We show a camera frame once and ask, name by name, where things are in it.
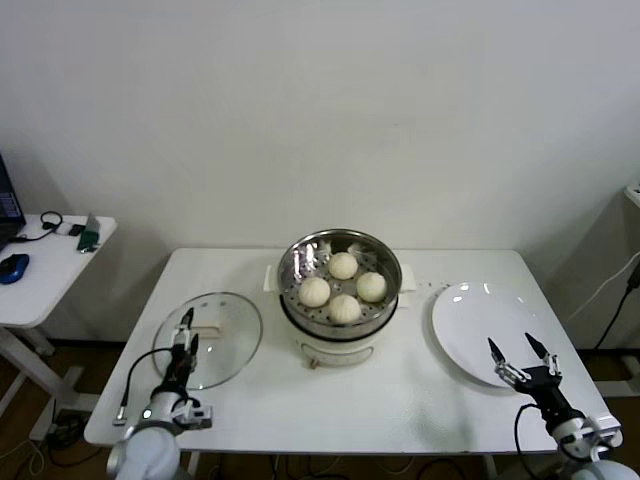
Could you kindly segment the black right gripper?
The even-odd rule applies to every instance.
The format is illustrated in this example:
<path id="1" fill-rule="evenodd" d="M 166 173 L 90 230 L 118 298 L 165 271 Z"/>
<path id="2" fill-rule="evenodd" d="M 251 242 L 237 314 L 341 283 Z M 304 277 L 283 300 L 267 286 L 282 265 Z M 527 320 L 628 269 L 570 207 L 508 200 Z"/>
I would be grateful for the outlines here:
<path id="1" fill-rule="evenodd" d="M 525 368 L 523 371 L 509 363 L 497 344 L 487 338 L 494 371 L 515 391 L 530 396 L 541 410 L 545 428 L 551 434 L 559 425 L 573 419 L 583 419 L 584 414 L 574 409 L 560 390 L 562 380 L 558 357 L 551 354 L 542 342 L 529 332 L 525 337 L 536 356 L 546 366 Z"/>

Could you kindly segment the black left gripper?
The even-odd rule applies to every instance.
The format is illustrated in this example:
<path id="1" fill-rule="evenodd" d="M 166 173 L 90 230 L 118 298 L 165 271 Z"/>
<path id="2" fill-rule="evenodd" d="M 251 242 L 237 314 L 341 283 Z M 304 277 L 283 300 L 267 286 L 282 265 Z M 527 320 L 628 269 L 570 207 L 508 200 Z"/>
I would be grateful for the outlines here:
<path id="1" fill-rule="evenodd" d="M 174 346 L 171 348 L 171 361 L 166 370 L 166 389 L 179 395 L 186 394 L 188 379 L 195 368 L 199 349 L 199 335 L 194 334 L 192 337 L 193 317 L 194 308 L 190 307 L 172 332 Z"/>

